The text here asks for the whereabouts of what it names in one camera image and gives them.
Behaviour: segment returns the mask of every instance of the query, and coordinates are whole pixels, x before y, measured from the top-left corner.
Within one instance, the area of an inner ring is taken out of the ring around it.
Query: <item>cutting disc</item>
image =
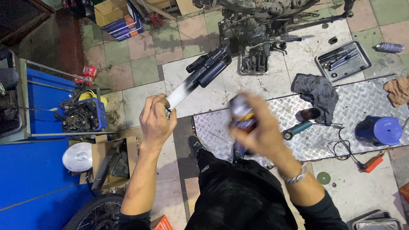
[[[63,155],[64,166],[72,172],[87,171],[92,167],[91,143],[80,142],[70,146]]]
[[[331,177],[328,173],[326,172],[320,172],[317,175],[317,180],[320,182],[322,185],[327,185],[331,181]]]

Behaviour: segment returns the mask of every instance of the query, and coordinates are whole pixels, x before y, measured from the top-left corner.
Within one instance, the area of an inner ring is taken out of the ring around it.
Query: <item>black sleeve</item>
[[[313,206],[294,206],[304,218],[306,230],[349,229],[346,223],[341,220],[338,209],[327,191],[325,191],[324,198]]]
[[[151,230],[151,211],[139,215],[119,213],[119,230]]]

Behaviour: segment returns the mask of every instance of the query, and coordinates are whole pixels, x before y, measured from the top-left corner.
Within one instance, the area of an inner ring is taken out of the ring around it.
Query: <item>brown rag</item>
[[[386,82],[384,90],[389,92],[388,98],[395,108],[408,103],[409,77],[401,77]]]

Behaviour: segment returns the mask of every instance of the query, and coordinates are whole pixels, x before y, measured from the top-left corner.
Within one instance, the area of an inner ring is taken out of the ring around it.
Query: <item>wristwatch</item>
[[[303,163],[301,165],[301,172],[296,177],[289,178],[289,177],[281,176],[281,178],[288,184],[294,184],[302,180],[305,176],[306,176],[305,163]]]

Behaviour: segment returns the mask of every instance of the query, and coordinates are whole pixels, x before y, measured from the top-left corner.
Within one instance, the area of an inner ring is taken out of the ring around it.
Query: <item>person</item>
[[[120,229],[150,229],[157,160],[177,123],[176,110],[169,119],[165,115],[165,97],[148,97],[139,117],[144,138],[121,206]],[[307,230],[347,230],[327,191],[305,172],[283,143],[278,122],[267,104],[250,94],[246,94],[246,100],[254,109],[258,127],[250,134],[233,127],[231,135],[277,166]],[[197,153],[200,196],[185,229],[298,229],[279,180],[267,169],[254,160],[236,159],[231,163],[218,159],[195,136],[189,137],[189,145]]]

